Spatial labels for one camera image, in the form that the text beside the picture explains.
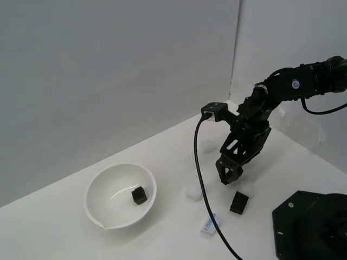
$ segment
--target white cotton ball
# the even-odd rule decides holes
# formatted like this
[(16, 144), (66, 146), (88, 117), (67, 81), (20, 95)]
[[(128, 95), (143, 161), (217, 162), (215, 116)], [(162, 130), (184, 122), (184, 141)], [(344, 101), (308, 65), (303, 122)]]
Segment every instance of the white cotton ball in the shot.
[(241, 181), (238, 190), (242, 194), (248, 196), (250, 199), (253, 199), (255, 197), (254, 185), (250, 180)]
[(202, 199), (202, 191), (199, 182), (192, 181), (185, 191), (185, 194), (188, 198), (199, 202)]
[(211, 153), (217, 149), (217, 145), (211, 139), (201, 140), (199, 147), (202, 153)]

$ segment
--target black cable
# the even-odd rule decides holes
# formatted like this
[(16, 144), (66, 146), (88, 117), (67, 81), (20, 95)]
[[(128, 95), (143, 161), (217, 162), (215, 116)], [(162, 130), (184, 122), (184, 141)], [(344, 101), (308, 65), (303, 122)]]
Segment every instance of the black cable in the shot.
[(328, 114), (334, 113), (334, 112), (336, 112), (336, 111), (339, 111), (339, 110), (341, 110), (341, 109), (347, 107), (347, 103), (346, 103), (346, 104), (344, 104), (344, 105), (342, 105), (342, 106), (339, 106), (339, 107), (334, 108), (334, 109), (331, 109), (331, 110), (327, 110), (327, 111), (323, 111), (323, 112), (314, 112), (314, 111), (311, 111), (311, 110), (309, 110), (309, 109), (307, 108), (305, 99), (301, 99), (301, 104), (302, 104), (302, 106), (303, 106), (303, 109), (304, 109), (306, 112), (308, 112), (308, 113), (310, 113), (310, 114), (313, 114), (313, 115), (328, 115)]
[(201, 170), (200, 170), (200, 165), (199, 165), (199, 159), (197, 156), (197, 134), (199, 132), (199, 128), (200, 125), (203, 121), (209, 119), (212, 116), (211, 113), (205, 113), (203, 114), (203, 116), (201, 117), (199, 123), (197, 123), (196, 129), (195, 129), (195, 134), (194, 134), (194, 157), (195, 157), (195, 165), (196, 165), (196, 170), (197, 170), (197, 175), (199, 177), (199, 181), (200, 181), (200, 186), (201, 186), (201, 191), (202, 191), (202, 197), (204, 198), (205, 204), (206, 204), (206, 208), (208, 211), (208, 214), (210, 215), (210, 218), (212, 220), (212, 223), (214, 224), (217, 233), (219, 234), (219, 236), (221, 237), (221, 239), (223, 240), (223, 242), (225, 243), (226, 247), (229, 249), (229, 251), (233, 254), (233, 256), (237, 259), (237, 260), (242, 260), (242, 258), (240, 256), (238, 256), (238, 254), (233, 250), (233, 248), (229, 245), (228, 241), (226, 240), (226, 238), (224, 237), (222, 231), (220, 230), (214, 216), (212, 213), (212, 210), (210, 208), (210, 205), (208, 203), (207, 200), (207, 195), (206, 195), (206, 190), (205, 190), (205, 186), (204, 186), (204, 182), (202, 180), (202, 176), (201, 176)]

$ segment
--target white table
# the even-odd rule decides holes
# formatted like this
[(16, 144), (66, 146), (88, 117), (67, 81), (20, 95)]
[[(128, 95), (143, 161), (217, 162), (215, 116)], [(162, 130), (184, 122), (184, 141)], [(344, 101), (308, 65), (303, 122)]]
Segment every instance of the white table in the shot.
[[(231, 111), (236, 106), (229, 103)], [(197, 179), (193, 134), (200, 116), (191, 118), (103, 161), (0, 208), (1, 259), (233, 259), (218, 234), (204, 236), (203, 201), (185, 197)], [(229, 127), (205, 122), (200, 138), (219, 146)], [(228, 212), (235, 184), (220, 183), (218, 151), (201, 154), (201, 169), (211, 207), (223, 217), (221, 229), (245, 260), (275, 260), (271, 212), (297, 190), (345, 193), (347, 175), (272, 130), (263, 151), (244, 167), (243, 178), (254, 182), (256, 197), (243, 215)], [(135, 226), (105, 231), (83, 210), (90, 179), (119, 162), (136, 161), (155, 175), (158, 194), (150, 213)]]

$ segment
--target mounting hole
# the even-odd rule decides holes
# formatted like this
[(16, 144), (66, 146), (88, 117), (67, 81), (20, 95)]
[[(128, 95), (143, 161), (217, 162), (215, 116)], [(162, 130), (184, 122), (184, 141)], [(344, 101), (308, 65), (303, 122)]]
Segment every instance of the mounting hole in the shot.
[(232, 142), (230, 143), (230, 145), (227, 146), (227, 149), (230, 150), (230, 149), (233, 148), (236, 144), (237, 144), (237, 140), (235, 139), (234, 141), (232, 141)]

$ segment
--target black mounting plate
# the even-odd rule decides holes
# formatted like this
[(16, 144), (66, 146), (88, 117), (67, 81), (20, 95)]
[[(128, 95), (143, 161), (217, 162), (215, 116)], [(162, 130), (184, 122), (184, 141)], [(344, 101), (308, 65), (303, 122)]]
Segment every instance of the black mounting plate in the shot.
[(294, 222), (322, 194), (297, 191), (272, 212), (276, 255), (280, 260), (306, 260), (295, 245)]

